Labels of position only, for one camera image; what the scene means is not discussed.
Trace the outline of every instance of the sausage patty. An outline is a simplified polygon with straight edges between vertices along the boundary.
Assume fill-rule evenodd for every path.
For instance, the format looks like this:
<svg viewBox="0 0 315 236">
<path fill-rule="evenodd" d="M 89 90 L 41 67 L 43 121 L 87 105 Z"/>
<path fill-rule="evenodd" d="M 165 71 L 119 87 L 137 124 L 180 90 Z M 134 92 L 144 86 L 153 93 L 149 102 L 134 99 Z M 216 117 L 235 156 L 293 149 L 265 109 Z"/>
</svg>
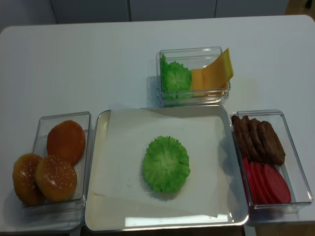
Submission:
<svg viewBox="0 0 315 236">
<path fill-rule="evenodd" d="M 260 121 L 257 119 L 251 119 L 248 123 L 248 128 L 250 132 L 250 136 L 252 138 L 252 144 L 254 145 L 257 153 L 259 154 L 261 160 L 264 163 L 272 163 L 272 161 L 267 157 L 265 148 L 260 140 L 260 137 L 258 135 L 258 126 L 260 124 Z"/>
<path fill-rule="evenodd" d="M 259 154 L 257 153 L 254 145 L 252 144 L 252 139 L 250 136 L 250 132 L 248 130 L 249 122 L 250 122 L 250 119 L 248 119 L 248 116 L 244 116 L 242 118 L 241 129 L 242 129 L 243 140 L 245 142 L 245 145 L 246 145 L 247 150 L 251 156 L 252 161 L 261 162 L 261 158 L 260 158 Z"/>
<path fill-rule="evenodd" d="M 277 165 L 284 163 L 285 152 L 272 125 L 262 121 L 258 126 L 258 134 L 262 140 L 268 157 Z"/>
<path fill-rule="evenodd" d="M 241 119 L 236 115 L 233 115 L 231 119 L 234 128 L 234 137 L 236 139 L 238 149 L 241 152 L 242 158 L 247 158 L 248 160 L 250 160 L 251 157 L 248 153 L 246 144 L 242 137 Z"/>
</svg>

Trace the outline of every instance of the parchment paper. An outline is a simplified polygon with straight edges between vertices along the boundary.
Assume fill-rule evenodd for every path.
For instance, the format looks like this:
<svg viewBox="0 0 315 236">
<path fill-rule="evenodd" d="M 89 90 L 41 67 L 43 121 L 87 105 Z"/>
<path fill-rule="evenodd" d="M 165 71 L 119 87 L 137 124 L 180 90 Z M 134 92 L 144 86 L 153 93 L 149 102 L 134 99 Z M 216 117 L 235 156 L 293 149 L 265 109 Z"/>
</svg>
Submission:
<svg viewBox="0 0 315 236">
<path fill-rule="evenodd" d="M 112 111 L 94 193 L 217 217 L 217 119 L 175 118 L 148 110 Z M 189 155 L 191 173 L 176 196 L 154 193 L 142 177 L 146 148 L 160 135 L 178 139 Z"/>
</svg>

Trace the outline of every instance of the plastic food container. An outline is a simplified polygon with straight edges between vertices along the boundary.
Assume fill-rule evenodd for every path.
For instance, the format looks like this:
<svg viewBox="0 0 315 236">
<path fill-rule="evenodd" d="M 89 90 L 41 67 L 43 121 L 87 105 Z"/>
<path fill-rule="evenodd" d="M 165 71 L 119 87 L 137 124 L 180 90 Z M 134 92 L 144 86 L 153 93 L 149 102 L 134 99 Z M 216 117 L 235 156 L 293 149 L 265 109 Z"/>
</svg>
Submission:
<svg viewBox="0 0 315 236">
<path fill-rule="evenodd" d="M 91 163 L 91 148 L 93 144 L 91 115 L 89 112 L 73 113 L 67 115 L 42 117 L 39 120 L 37 134 L 34 142 L 33 153 L 41 157 L 47 156 L 47 136 L 52 128 L 66 120 L 73 120 L 78 123 L 85 134 L 85 148 L 82 158 L 75 164 L 74 169 L 77 173 L 77 187 L 68 201 L 49 202 L 36 206 L 25 206 L 22 204 L 24 215 L 41 214 L 50 212 L 63 212 L 69 210 L 82 210 L 86 202 L 86 192 L 88 187 L 89 169 Z"/>
<path fill-rule="evenodd" d="M 163 91 L 161 80 L 160 59 L 165 55 L 166 61 L 178 62 L 184 67 L 191 69 L 200 69 L 214 62 L 222 53 L 221 47 L 191 48 L 178 50 L 162 50 L 157 53 L 157 97 L 162 106 L 183 106 L 183 105 L 224 105 L 231 90 L 230 82 L 225 88 L 188 90 L 188 91 Z M 169 99 L 171 95 L 189 95 L 191 98 Z"/>
<path fill-rule="evenodd" d="M 256 205 L 253 203 L 252 194 L 249 189 L 248 178 L 245 174 L 243 159 L 239 158 L 241 162 L 241 170 L 244 178 L 244 186 L 248 193 L 248 200 L 250 204 L 250 220 L 259 222 L 264 217 L 271 217 L 274 214 L 288 214 L 296 213 L 299 206 L 310 205 L 313 202 L 312 193 L 304 175 L 299 156 L 296 152 L 289 128 L 285 121 L 284 115 L 279 110 L 265 110 L 265 111 L 248 111 L 237 112 L 234 115 L 242 118 L 248 116 L 249 119 L 256 118 L 259 121 L 268 121 L 271 123 L 274 131 L 276 132 L 285 152 L 285 161 L 280 167 L 276 166 L 280 174 L 286 181 L 291 192 L 291 203 L 287 204 L 269 204 L 269 205 Z M 235 142 L 237 154 L 241 157 Z"/>
</svg>

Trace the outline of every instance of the red tomato slice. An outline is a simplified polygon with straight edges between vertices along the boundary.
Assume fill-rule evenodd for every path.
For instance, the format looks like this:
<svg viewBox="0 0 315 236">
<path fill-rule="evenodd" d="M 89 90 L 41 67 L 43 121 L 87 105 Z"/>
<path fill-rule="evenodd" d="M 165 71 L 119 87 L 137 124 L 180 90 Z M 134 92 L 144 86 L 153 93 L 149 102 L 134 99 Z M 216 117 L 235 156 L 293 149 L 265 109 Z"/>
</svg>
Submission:
<svg viewBox="0 0 315 236">
<path fill-rule="evenodd" d="M 263 168 L 264 168 L 263 165 L 259 163 L 254 163 L 255 177 L 258 180 L 260 189 L 263 192 L 263 195 L 265 196 L 268 204 L 277 203 L 277 200 L 270 194 L 270 189 L 267 187 L 266 178 L 263 173 Z"/>
<path fill-rule="evenodd" d="M 276 203 L 290 203 L 290 190 L 278 170 L 272 165 L 266 164 L 263 167 L 263 174 L 266 179 L 266 186 Z"/>
<path fill-rule="evenodd" d="M 255 184 L 254 184 L 253 179 L 252 179 L 252 174 L 251 174 L 251 171 L 250 171 L 250 166 L 248 164 L 247 158 L 243 159 L 243 163 L 244 163 L 244 168 L 245 168 L 245 171 L 246 171 L 246 176 L 247 176 L 247 179 L 248 179 L 248 184 L 250 186 L 252 201 L 253 201 L 254 204 L 260 204 L 260 202 L 258 200 L 258 197 L 257 197 L 257 194 L 256 194 Z"/>
<path fill-rule="evenodd" d="M 268 204 L 268 201 L 267 201 L 267 198 L 265 196 L 265 193 L 264 193 L 264 191 L 261 188 L 260 179 L 259 179 L 259 176 L 257 175 L 256 169 L 255 169 L 255 165 L 260 165 L 260 164 L 259 163 L 254 163 L 254 162 L 250 163 L 250 168 L 251 168 L 251 172 L 252 172 L 253 182 L 255 184 L 255 190 L 256 190 L 257 196 L 260 199 L 261 203 Z"/>
</svg>

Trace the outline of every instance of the cheese slice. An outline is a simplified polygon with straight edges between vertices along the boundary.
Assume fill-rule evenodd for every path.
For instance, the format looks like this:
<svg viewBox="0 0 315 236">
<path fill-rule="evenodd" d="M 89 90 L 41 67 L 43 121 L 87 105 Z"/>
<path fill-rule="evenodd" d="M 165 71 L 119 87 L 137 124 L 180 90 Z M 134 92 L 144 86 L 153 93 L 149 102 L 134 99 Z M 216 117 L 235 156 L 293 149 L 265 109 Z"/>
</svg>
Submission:
<svg viewBox="0 0 315 236">
<path fill-rule="evenodd" d="M 226 49 L 213 63 L 202 68 L 204 89 L 222 88 L 233 75 L 230 51 Z"/>
<path fill-rule="evenodd" d="M 221 87 L 221 89 L 227 89 L 227 82 Z"/>
<path fill-rule="evenodd" d="M 202 90 L 202 89 L 204 89 L 202 69 L 192 69 L 190 90 Z"/>
</svg>

